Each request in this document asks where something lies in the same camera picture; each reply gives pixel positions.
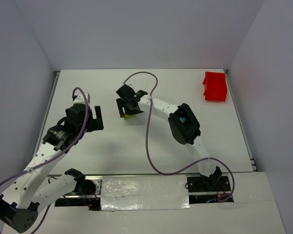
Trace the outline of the green wood cube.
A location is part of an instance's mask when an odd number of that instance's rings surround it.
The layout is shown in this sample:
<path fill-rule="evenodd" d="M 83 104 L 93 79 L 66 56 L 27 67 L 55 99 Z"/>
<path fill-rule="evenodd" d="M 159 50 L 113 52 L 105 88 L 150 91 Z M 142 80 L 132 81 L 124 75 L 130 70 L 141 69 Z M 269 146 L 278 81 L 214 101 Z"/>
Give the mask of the green wood cube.
<path fill-rule="evenodd" d="M 134 118 L 136 116 L 137 116 L 136 114 L 134 114 L 134 115 L 125 115 L 124 120 L 128 120 L 128 119 Z"/>

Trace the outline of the red plastic bin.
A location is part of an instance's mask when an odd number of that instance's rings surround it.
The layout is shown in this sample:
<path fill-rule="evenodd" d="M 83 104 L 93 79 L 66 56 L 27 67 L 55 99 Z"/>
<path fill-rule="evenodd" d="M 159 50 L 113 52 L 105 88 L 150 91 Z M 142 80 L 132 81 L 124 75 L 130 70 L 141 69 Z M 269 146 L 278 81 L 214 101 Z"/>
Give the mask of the red plastic bin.
<path fill-rule="evenodd" d="M 228 88 L 226 83 L 226 76 L 224 73 L 205 72 L 203 86 L 203 95 L 206 101 L 226 101 Z"/>

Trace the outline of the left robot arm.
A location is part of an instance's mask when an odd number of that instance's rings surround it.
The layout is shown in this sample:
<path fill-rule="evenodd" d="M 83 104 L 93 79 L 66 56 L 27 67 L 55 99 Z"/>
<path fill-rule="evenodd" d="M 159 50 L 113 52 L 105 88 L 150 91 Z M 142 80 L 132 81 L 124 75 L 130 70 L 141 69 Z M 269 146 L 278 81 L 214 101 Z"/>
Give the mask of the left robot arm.
<path fill-rule="evenodd" d="M 47 131 L 26 169 L 5 180 L 13 183 L 0 194 L 0 220 L 20 234 L 30 229 L 39 213 L 61 196 L 94 194 L 97 190 L 96 184 L 76 169 L 65 171 L 41 187 L 54 166 L 85 133 L 104 128 L 100 106 L 92 110 L 85 104 L 74 104 L 65 112 L 66 116 Z"/>

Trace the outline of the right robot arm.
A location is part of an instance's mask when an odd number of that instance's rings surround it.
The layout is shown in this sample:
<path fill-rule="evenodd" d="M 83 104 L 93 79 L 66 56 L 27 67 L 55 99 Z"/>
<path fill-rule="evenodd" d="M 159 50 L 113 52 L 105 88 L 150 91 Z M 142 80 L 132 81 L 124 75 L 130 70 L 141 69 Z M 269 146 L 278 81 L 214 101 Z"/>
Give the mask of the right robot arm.
<path fill-rule="evenodd" d="M 167 103 L 152 97 L 146 91 L 139 90 L 135 92 L 133 88 L 126 84 L 122 85 L 116 91 L 116 94 L 119 96 L 116 102 L 121 118 L 149 110 L 145 138 L 146 155 L 151 167 L 157 173 L 167 176 L 179 174 L 196 163 L 192 163 L 173 173 L 164 173 L 155 167 L 151 161 L 148 147 L 151 115 L 168 121 L 173 138 L 178 143 L 186 146 L 195 160 L 198 161 L 196 165 L 198 166 L 199 175 L 202 179 L 203 188 L 213 189 L 217 187 L 217 183 L 222 176 L 222 171 L 217 164 L 211 162 L 209 153 L 202 143 L 200 123 L 189 105 L 185 103 L 181 105 Z"/>

